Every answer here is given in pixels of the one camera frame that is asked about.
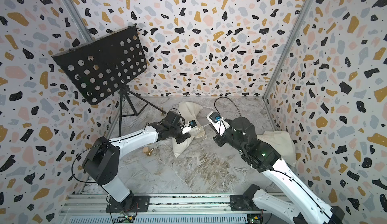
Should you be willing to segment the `cream drawstring soil bag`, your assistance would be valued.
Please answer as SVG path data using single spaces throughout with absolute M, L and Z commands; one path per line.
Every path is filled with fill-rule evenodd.
M 196 129 L 191 130 L 189 132 L 189 134 L 191 135 L 191 138 L 187 139 L 181 144 L 177 144 L 175 139 L 172 138 L 172 149 L 173 149 L 173 154 L 175 158 L 178 158 L 189 147 L 189 145 L 192 143 L 193 140 L 195 139 L 204 140 L 207 138 L 207 135 L 204 130 L 205 126 L 207 125 L 204 125 L 204 126 L 199 125 L 197 126 Z

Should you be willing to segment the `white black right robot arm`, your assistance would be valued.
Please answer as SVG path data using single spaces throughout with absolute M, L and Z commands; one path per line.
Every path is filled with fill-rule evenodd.
M 216 132 L 214 141 L 219 146 L 232 146 L 243 161 L 274 182 L 290 199 L 290 202 L 283 201 L 251 185 L 244 193 L 248 207 L 269 211 L 289 224 L 342 223 L 344 211 L 325 203 L 300 181 L 280 153 L 258 139 L 254 125 L 247 118 L 223 119 L 217 112 L 212 112 L 207 119 Z

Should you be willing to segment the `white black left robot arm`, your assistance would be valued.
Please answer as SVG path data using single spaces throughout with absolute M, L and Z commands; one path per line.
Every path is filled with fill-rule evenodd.
M 134 133 L 111 139 L 98 138 L 88 150 L 82 167 L 110 195 L 111 202 L 129 206 L 133 193 L 121 179 L 123 175 L 119 174 L 124 160 L 141 148 L 159 141 L 171 138 L 176 143 L 182 143 L 191 137 L 196 127 L 195 119 L 186 121 L 180 112 L 170 111 L 162 120 L 147 123 Z

